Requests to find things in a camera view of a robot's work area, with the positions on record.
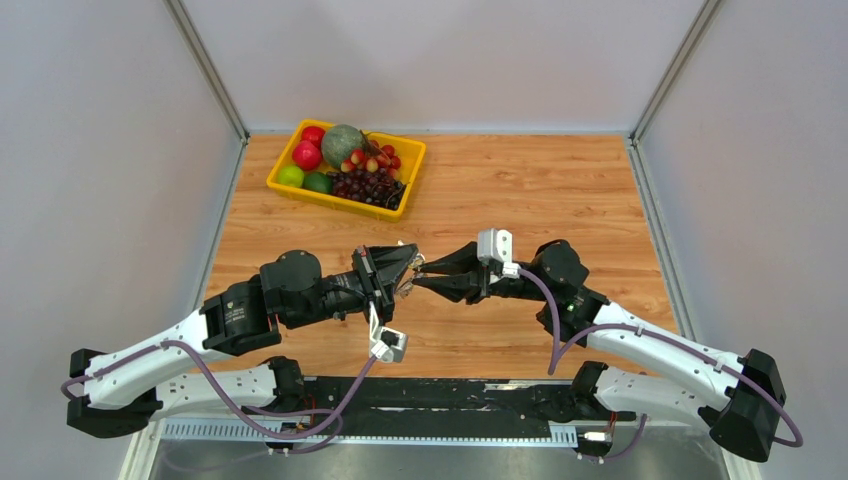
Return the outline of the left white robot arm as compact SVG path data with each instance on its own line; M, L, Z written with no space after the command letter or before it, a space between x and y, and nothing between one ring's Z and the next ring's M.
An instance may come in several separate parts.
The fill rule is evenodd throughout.
M74 352L62 386L66 422L96 438L115 438L188 412L303 411L306 388L294 360L275 357L216 374L209 364L277 345L286 329L357 313L369 326L370 362L400 362L408 338L388 322L398 286L418 257L413 244L360 246L350 271L325 276L311 253L286 252L159 334L114 353Z

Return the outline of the large silver keyring with clips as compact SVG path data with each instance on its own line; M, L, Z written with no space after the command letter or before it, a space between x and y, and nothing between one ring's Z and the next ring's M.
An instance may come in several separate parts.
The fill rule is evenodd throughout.
M426 262L426 257L418 251L407 265L406 272L402 277L402 281L395 289L395 295L401 299L408 297L414 288L413 280L421 278L424 273L421 272L421 266Z

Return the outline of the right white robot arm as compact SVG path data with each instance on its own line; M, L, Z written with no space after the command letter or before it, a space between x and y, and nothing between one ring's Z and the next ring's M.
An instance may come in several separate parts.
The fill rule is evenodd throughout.
M573 377L571 403L584 417L633 412L706 432L724 450L758 463L774 445L803 439L787 415L776 360L752 349L715 349L639 318L585 284L589 270L565 240L540 246L529 262L513 257L512 236L490 229L476 241L416 269L414 285L454 303L490 297L543 302L537 320L551 334L548 371L575 346L604 351L651 372L640 377L585 362Z

